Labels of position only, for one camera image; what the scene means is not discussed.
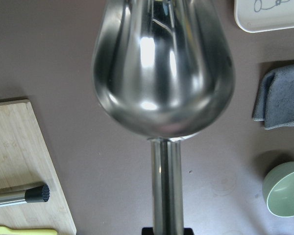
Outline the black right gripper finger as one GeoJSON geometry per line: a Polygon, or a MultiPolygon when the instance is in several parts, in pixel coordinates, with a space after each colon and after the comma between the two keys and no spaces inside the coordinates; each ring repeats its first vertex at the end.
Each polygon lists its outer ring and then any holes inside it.
{"type": "Polygon", "coordinates": [[[153,227],[143,227],[141,235],[194,235],[192,228],[182,230],[156,230],[153,227]]]}

